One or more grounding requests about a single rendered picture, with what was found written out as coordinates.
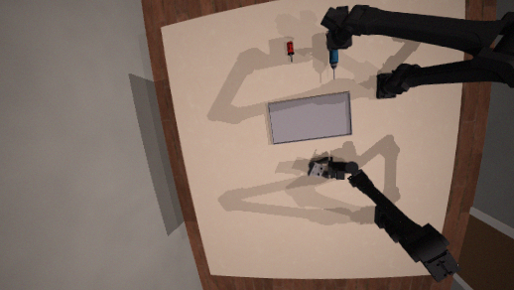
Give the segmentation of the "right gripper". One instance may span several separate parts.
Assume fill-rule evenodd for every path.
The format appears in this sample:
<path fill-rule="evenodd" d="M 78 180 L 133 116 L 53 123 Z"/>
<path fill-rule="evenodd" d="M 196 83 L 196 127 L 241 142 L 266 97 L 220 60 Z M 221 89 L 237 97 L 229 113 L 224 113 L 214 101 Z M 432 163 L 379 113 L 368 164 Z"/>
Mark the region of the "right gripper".
<path fill-rule="evenodd" d="M 352 46 L 352 36 L 346 41 L 342 41 L 338 38 L 337 32 L 333 39 L 331 39 L 331 32 L 326 34 L 327 38 L 327 50 L 345 50 Z"/>

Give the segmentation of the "blue electric screwdriver barrel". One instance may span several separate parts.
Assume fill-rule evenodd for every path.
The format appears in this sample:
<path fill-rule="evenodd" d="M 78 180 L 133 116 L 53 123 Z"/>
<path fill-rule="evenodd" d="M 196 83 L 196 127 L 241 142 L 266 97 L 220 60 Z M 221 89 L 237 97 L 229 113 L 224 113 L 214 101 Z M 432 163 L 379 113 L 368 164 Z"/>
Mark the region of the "blue electric screwdriver barrel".
<path fill-rule="evenodd" d="M 333 69 L 333 79 L 335 79 L 334 70 L 337 67 L 338 63 L 338 50 L 329 51 L 329 63 Z"/>

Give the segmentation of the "grey metal bracket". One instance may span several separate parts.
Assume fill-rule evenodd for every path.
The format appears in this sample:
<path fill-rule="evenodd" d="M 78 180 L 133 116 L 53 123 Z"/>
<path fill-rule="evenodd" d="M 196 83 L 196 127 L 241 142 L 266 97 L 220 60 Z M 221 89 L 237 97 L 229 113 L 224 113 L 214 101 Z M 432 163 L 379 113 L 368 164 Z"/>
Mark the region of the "grey metal bracket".
<path fill-rule="evenodd" d="M 322 170 L 321 170 L 321 168 L 322 168 Z M 319 164 L 319 163 L 313 162 L 313 163 L 312 163 L 312 165 L 311 165 L 311 167 L 310 167 L 310 169 L 309 169 L 309 171 L 308 171 L 308 175 L 309 175 L 309 177 L 310 177 L 311 175 L 313 175 L 313 176 L 315 176 L 315 177 L 320 178 L 320 177 L 321 177 L 321 174 L 322 174 L 322 172 L 323 172 L 323 170 L 324 170 L 324 168 L 325 168 L 325 166 L 324 166 L 324 165 L 321 165 L 321 164 Z M 318 174 L 320 174 L 320 175 L 318 176 Z"/>

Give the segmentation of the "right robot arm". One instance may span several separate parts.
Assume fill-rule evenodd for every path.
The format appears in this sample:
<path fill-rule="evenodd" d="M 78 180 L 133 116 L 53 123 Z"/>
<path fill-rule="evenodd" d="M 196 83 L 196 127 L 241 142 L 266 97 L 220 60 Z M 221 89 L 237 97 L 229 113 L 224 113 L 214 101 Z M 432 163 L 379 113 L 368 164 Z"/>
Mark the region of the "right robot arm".
<path fill-rule="evenodd" d="M 378 75 L 377 98 L 395 98 L 410 87 L 426 84 L 495 81 L 514 88 L 514 12 L 506 13 L 501 20 L 474 21 L 391 12 L 369 5 L 355 5 L 348 14 L 348 6 L 340 6 L 329 7 L 321 25 L 331 30 L 331 39 L 336 32 L 342 41 L 352 35 L 382 35 L 473 56 L 472 60 L 424 68 L 400 64 L 394 71 Z M 504 36 L 494 49 L 489 48 L 497 34 Z"/>

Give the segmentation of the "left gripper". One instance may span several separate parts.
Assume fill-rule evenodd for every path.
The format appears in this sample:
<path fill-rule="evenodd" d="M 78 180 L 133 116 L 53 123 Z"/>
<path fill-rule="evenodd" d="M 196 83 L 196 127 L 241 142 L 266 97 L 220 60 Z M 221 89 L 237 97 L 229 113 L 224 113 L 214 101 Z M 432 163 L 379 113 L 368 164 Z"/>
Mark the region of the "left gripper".
<path fill-rule="evenodd" d="M 330 160 L 329 160 L 329 163 L 328 163 L 328 157 L 324 157 L 320 160 L 317 160 L 317 161 L 314 161 L 316 163 L 320 163 L 320 164 L 327 164 L 327 171 L 323 171 L 323 174 L 321 174 L 324 178 L 326 179 L 329 179 L 329 175 L 330 175 L 330 178 L 333 179 L 331 177 L 331 170 L 333 169 L 333 160 L 332 160 L 332 157 L 330 157 Z M 325 175 L 324 175 L 325 174 Z"/>

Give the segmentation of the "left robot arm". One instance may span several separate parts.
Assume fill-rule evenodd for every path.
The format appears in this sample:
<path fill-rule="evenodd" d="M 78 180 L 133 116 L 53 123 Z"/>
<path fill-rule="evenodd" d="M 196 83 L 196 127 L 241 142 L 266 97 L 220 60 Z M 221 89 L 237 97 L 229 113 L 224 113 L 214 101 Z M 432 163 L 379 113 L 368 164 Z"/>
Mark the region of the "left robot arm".
<path fill-rule="evenodd" d="M 437 282 L 460 271 L 460 267 L 446 248 L 450 243 L 441 233 L 429 223 L 420 226 L 409 219 L 373 185 L 362 169 L 358 170 L 357 163 L 344 162 L 344 167 L 340 167 L 343 167 L 343 162 L 333 162 L 334 170 L 331 170 L 331 177 L 345 180 L 345 174 L 351 174 L 348 177 L 351 181 L 349 184 L 373 200 L 380 209 L 378 227 L 386 229 L 396 242 L 393 241 L 399 242 L 415 262 L 421 261 Z"/>

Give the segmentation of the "red hand screwdriver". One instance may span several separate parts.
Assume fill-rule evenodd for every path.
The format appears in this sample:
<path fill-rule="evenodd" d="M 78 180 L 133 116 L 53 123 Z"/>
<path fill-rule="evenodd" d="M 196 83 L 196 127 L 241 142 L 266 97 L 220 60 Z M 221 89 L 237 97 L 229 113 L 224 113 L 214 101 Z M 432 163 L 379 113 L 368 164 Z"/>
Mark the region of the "red hand screwdriver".
<path fill-rule="evenodd" d="M 294 52 L 293 52 L 293 42 L 288 42 L 287 43 L 287 50 L 288 50 L 287 55 L 292 57 L 292 55 L 294 54 Z"/>

